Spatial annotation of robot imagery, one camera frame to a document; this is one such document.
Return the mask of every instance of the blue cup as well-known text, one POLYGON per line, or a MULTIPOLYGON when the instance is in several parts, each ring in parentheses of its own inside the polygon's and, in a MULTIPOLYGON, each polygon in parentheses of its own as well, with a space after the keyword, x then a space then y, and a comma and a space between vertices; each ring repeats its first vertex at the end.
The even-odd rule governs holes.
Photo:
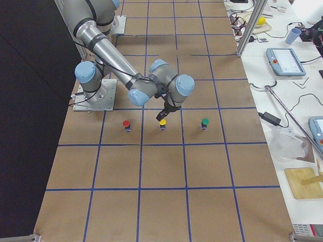
POLYGON ((296 28, 291 29, 291 31, 289 31, 289 34, 287 35, 285 42, 287 44, 293 43, 295 39, 297 39, 297 37, 301 34, 301 32, 302 31, 300 29, 296 29, 296 28))

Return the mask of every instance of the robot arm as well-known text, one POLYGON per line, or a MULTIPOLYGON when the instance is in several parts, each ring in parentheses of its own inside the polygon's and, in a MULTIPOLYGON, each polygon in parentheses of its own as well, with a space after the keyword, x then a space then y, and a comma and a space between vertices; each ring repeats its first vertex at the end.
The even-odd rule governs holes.
MULTIPOLYGON (((100 88, 100 79, 113 72, 129 90, 128 97, 136 106, 143 106, 152 96, 163 98, 165 108, 156 117, 161 120, 181 108, 194 89, 194 80, 188 75, 179 75, 161 59, 152 64, 148 77, 138 73, 106 37, 118 7, 118 0, 65 1, 63 15, 70 32, 99 59, 99 65, 80 63, 75 69, 76 77, 85 96, 93 92, 100 96, 105 91, 100 88)), ((96 101, 99 101, 97 97, 91 99, 96 101)))

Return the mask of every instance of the plastic bag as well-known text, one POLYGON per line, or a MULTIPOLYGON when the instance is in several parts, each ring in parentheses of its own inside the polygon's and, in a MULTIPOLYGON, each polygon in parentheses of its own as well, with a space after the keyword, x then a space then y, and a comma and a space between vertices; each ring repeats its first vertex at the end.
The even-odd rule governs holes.
POLYGON ((272 133, 269 148, 273 157, 304 158, 307 155, 308 141, 295 134, 292 128, 274 127, 272 133))

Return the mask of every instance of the red button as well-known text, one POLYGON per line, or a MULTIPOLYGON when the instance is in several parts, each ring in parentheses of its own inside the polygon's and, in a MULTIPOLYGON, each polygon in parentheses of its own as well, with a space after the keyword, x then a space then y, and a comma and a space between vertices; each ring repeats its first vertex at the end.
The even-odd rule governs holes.
POLYGON ((130 126, 130 122, 128 120, 125 120, 122 122, 122 125, 126 128, 130 126))

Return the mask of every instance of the blue joint cap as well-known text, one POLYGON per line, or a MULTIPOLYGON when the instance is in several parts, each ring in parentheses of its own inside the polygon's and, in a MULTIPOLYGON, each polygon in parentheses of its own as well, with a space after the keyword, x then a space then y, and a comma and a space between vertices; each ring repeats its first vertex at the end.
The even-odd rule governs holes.
POLYGON ((133 104, 135 104, 138 107, 143 106, 146 102, 149 101, 149 97, 147 96, 147 94, 137 89, 129 90, 128 98, 133 104))
POLYGON ((151 64, 149 71, 153 72, 157 67, 160 67, 161 65, 165 64, 167 64, 167 62, 163 61, 162 59, 157 59, 151 64))
POLYGON ((182 95, 182 96, 189 96, 191 95, 194 87, 195 87, 195 82, 194 79, 189 76, 189 75, 180 75, 175 82, 176 89, 177 91, 182 95))
POLYGON ((116 6, 116 9, 118 9, 119 8, 119 0, 112 0, 112 2, 116 6))
POLYGON ((79 83, 87 83, 94 77, 95 65, 92 62, 81 62, 75 67, 74 73, 79 83))

